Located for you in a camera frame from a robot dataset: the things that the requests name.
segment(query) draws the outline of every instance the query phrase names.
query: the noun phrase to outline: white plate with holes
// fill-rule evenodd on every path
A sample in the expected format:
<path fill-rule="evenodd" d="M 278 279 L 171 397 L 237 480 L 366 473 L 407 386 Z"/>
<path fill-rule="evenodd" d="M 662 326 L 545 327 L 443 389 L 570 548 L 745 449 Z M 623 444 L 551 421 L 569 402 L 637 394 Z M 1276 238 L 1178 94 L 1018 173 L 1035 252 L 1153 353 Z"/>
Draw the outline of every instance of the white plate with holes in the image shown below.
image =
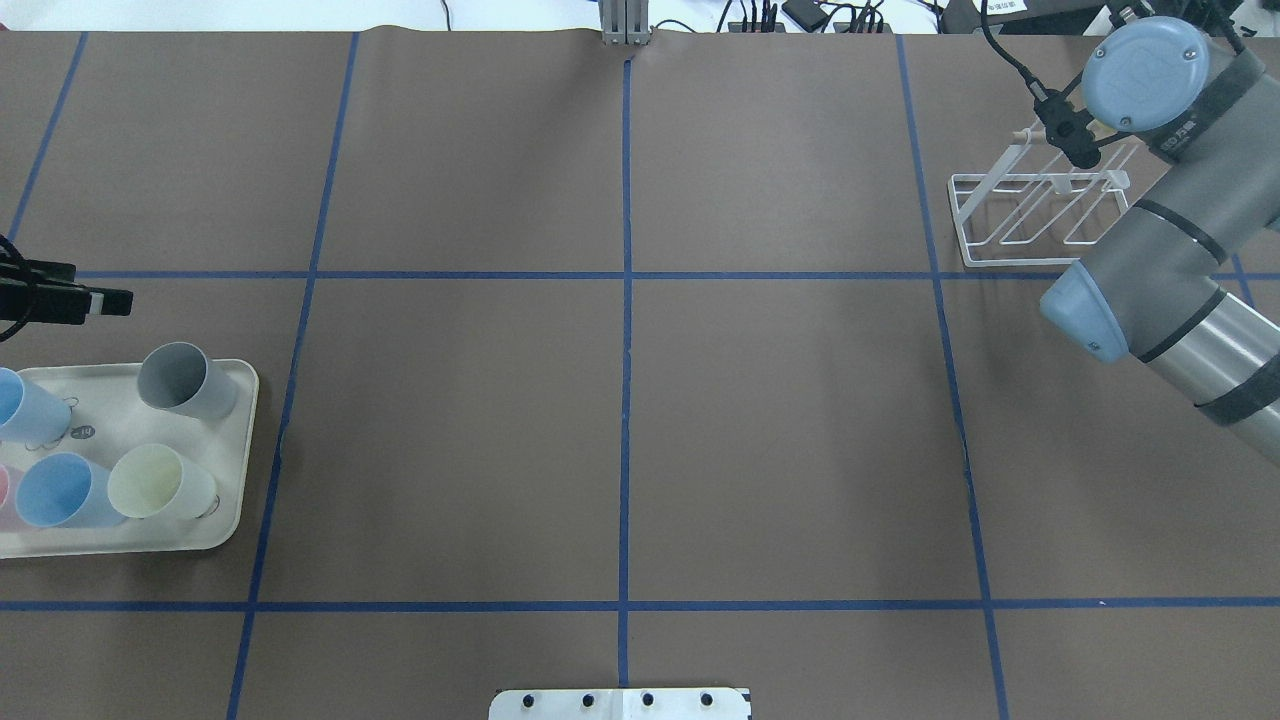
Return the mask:
<path fill-rule="evenodd" d="M 751 691 L 741 688 L 634 688 L 506 691 L 489 720 L 751 720 Z"/>
<path fill-rule="evenodd" d="M 159 442 L 214 475 L 218 507 L 196 520 L 127 519 L 114 528 L 0 533 L 0 559 L 207 550 L 227 542 L 239 525 L 244 500 L 259 378 L 253 366 L 243 360 L 215 360 L 214 364 L 232 378 L 239 396 L 232 414 L 212 423 L 145 405 L 136 384 L 141 363 L 19 370 L 19 375 L 72 406 L 72 424 L 61 439 L 49 445 L 0 443 L 0 462 L 26 471 L 47 455 L 76 452 L 111 469 L 134 447 Z"/>

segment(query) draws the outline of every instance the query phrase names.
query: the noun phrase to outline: gray robot arm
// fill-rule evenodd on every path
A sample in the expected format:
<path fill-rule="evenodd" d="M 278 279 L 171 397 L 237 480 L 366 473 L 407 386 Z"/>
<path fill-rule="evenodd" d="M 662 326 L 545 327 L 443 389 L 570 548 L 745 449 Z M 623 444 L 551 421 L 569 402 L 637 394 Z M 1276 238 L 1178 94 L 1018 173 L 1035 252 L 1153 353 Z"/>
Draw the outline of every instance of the gray robot arm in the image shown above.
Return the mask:
<path fill-rule="evenodd" d="M 1089 111 L 1172 164 L 1041 301 L 1103 361 L 1126 352 L 1280 465 L 1280 328 L 1210 275 L 1280 218 L 1280 83 L 1174 18 L 1089 59 Z"/>

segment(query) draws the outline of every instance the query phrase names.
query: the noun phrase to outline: cup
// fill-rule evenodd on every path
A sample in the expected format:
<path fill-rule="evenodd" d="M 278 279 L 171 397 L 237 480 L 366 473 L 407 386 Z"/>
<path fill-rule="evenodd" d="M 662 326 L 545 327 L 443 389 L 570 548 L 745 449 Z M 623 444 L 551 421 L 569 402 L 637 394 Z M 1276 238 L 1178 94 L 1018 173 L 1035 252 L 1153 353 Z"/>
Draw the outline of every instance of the cup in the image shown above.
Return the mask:
<path fill-rule="evenodd" d="M 106 496 L 128 518 L 191 520 L 218 507 L 218 483 L 166 445 L 134 447 L 115 464 Z"/>
<path fill-rule="evenodd" d="M 67 432 L 72 409 L 56 395 L 0 368 L 0 441 L 44 445 Z"/>
<path fill-rule="evenodd" d="M 18 482 L 22 470 L 0 465 L 0 533 L 24 533 L 35 530 L 18 516 Z"/>
<path fill-rule="evenodd" d="M 18 515 L 37 528 L 109 528 L 124 521 L 106 498 L 106 468 L 58 452 L 38 460 L 18 486 Z"/>
<path fill-rule="evenodd" d="M 156 410 L 219 420 L 236 407 L 236 383 L 189 342 L 151 351 L 138 370 L 138 396 Z"/>

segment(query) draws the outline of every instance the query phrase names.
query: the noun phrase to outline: label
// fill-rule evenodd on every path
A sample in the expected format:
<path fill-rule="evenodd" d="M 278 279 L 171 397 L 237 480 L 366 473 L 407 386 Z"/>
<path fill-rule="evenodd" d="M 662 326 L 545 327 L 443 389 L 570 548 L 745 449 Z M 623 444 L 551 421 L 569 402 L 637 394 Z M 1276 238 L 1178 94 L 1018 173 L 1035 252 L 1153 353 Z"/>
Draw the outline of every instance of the label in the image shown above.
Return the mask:
<path fill-rule="evenodd" d="M 982 13 L 982 0 L 973 0 L 974 10 Z M 1009 15 L 1027 12 L 1027 0 L 987 0 L 987 15 Z"/>

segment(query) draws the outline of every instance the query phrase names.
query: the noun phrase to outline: blue tape line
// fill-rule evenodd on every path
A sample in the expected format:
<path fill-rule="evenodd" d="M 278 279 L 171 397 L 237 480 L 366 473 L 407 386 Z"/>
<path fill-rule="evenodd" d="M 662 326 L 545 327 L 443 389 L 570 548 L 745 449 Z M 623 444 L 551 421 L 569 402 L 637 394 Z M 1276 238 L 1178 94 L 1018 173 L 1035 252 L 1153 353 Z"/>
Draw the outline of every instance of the blue tape line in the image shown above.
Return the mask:
<path fill-rule="evenodd" d="M 284 434 L 293 414 L 293 398 L 298 386 L 298 361 L 307 334 L 307 322 L 311 318 L 311 300 L 315 296 L 316 274 L 320 268 L 320 252 L 324 249 L 324 232 L 329 218 L 329 197 L 333 193 L 333 179 L 338 170 L 338 154 L 342 150 L 342 129 L 347 118 L 347 101 L 351 97 L 351 78 L 356 69 L 356 53 L 360 49 L 360 33 L 351 33 L 351 46 L 347 50 L 347 72 L 342 81 L 342 97 L 338 101 L 338 118 L 333 128 L 333 145 L 329 149 L 329 165 L 325 169 L 324 192 L 320 196 L 320 214 L 316 218 L 316 233 L 311 245 L 311 263 L 307 269 L 307 286 L 302 295 L 302 310 L 298 314 L 298 332 L 293 340 L 293 359 L 289 363 L 289 380 L 284 389 L 280 428 L 275 436 L 275 456 L 271 461 L 271 479 L 266 486 L 266 503 L 262 507 L 262 525 L 257 536 L 257 552 L 253 556 L 253 574 L 250 579 L 248 602 L 244 612 L 244 625 L 241 630 L 241 646 L 236 656 L 236 674 L 232 676 L 230 697 L 227 702 L 227 720 L 234 720 L 239 712 L 241 689 L 244 684 L 244 667 L 248 664 L 248 648 L 253 637 L 255 605 L 262 587 L 262 566 L 266 562 L 266 547 L 271 536 L 271 519 L 275 515 L 275 497 L 280 484 L 283 466 Z"/>
<path fill-rule="evenodd" d="M 244 612 L 247 602 L 6 600 L 0 612 Z"/>
<path fill-rule="evenodd" d="M 933 218 L 929 214 L 929 199 L 924 183 L 924 160 L 920 154 L 919 129 L 915 124 L 915 108 L 911 101 L 911 79 L 906 64 L 906 44 L 902 36 L 897 41 L 897 68 L 902 78 L 902 101 L 906 106 L 906 129 L 911 141 L 911 158 L 915 164 L 915 191 L 920 200 L 920 219 L 924 223 L 925 249 L 929 254 L 929 270 L 933 273 L 933 302 L 938 314 L 938 331 L 942 334 L 942 356 L 947 369 L 947 384 L 951 391 L 951 411 L 956 430 L 960 433 L 960 448 L 964 454 L 964 480 L 969 496 L 969 533 L 973 537 L 973 553 L 978 565 L 978 589 L 986 605 L 983 619 L 987 625 L 987 648 L 991 653 L 991 676 L 996 691 L 996 707 L 1000 720 L 1009 720 L 1009 698 L 1005 692 L 1005 670 L 1000 659 L 1000 637 L 996 633 L 996 614 L 991 609 L 991 580 L 987 574 L 987 555 L 982 542 L 982 519 L 978 515 L 978 493 L 973 483 L 973 464 L 969 460 L 969 437 L 964 427 L 964 410 L 960 405 L 960 383 L 956 378 L 955 355 L 951 351 L 951 329 L 947 325 L 946 299 L 942 295 L 942 275 L 938 270 L 938 252 L 933 242 Z"/>
<path fill-rule="evenodd" d="M 631 61 L 622 63 L 622 416 L 618 468 L 618 687 L 630 683 L 627 602 L 631 600 Z"/>
<path fill-rule="evenodd" d="M 509 614 L 509 612 L 618 612 L 612 600 L 549 601 L 283 601 L 283 602 L 188 602 L 188 601 L 60 601 L 6 600 L 0 612 L 247 612 L 255 614 Z M 955 600 L 632 600 L 630 612 L 929 612 L 979 610 L 1134 610 L 1161 607 L 1280 607 L 1276 596 L 1197 597 L 1050 597 Z"/>
<path fill-rule="evenodd" d="M 1253 304 L 1253 291 L 1249 290 L 1248 273 L 1244 272 L 1244 263 L 1240 261 L 1239 254 L 1231 255 L 1231 265 L 1235 266 L 1235 274 L 1233 277 L 1240 283 L 1240 300 L 1244 300 L 1249 307 L 1256 309 L 1257 306 Z"/>
<path fill-rule="evenodd" d="M 40 149 L 36 150 L 36 160 L 31 164 L 31 173 L 27 174 L 27 184 L 22 188 L 22 197 L 18 208 L 13 213 L 13 222 L 9 224 L 9 240 L 18 238 L 18 229 L 22 227 L 22 217 L 27 213 L 27 202 L 36 190 L 36 178 L 40 177 L 40 168 L 45 165 L 45 154 L 49 152 L 49 143 L 54 140 L 54 129 L 63 117 L 63 108 L 67 105 L 67 96 L 72 92 L 72 82 L 76 81 L 76 70 L 79 68 L 81 58 L 84 55 L 84 45 L 88 42 L 88 33 L 82 32 L 76 44 L 76 53 L 72 55 L 72 64 L 67 68 L 67 77 L 63 78 L 63 88 L 58 92 L 58 101 L 54 102 L 54 111 L 49 115 L 49 124 L 45 126 L 45 135 L 40 138 Z"/>
<path fill-rule="evenodd" d="M 503 270 L 320 270 L 320 279 L 426 281 L 620 281 L 618 272 L 503 272 Z"/>
<path fill-rule="evenodd" d="M 992 273 L 911 270 L 868 272 L 755 272 L 755 270 L 635 270 L 632 281 L 1055 281 L 1061 273 Z M 307 270 L 81 270 L 82 279 L 306 279 Z M 317 279 L 356 281 L 622 281 L 616 270 L 317 270 Z M 1216 281 L 1280 281 L 1280 273 L 1217 273 Z"/>
<path fill-rule="evenodd" d="M 982 610 L 980 600 L 695 600 L 632 601 L 632 612 L 838 612 Z"/>
<path fill-rule="evenodd" d="M 992 600 L 996 610 L 1106 610 L 1158 607 L 1280 607 L 1280 597 L 1070 597 Z"/>
<path fill-rule="evenodd" d="M 929 273 L 914 272 L 639 272 L 637 281 L 928 281 Z"/>
<path fill-rule="evenodd" d="M 253 637 L 253 620 L 257 615 L 250 607 L 244 612 L 244 624 L 241 626 L 241 643 L 236 651 L 236 673 L 232 675 L 232 689 L 227 701 L 227 720 L 236 720 L 239 714 L 239 698 L 244 689 L 244 666 L 248 665 L 248 646 Z"/>
<path fill-rule="evenodd" d="M 280 281 L 306 279 L 306 270 L 81 270 L 77 279 L 197 279 L 197 281 Z"/>
<path fill-rule="evenodd" d="M 259 602 L 259 612 L 404 612 L 404 614 L 485 614 L 485 612 L 617 612 L 618 603 L 602 601 L 495 601 L 495 602 Z"/>

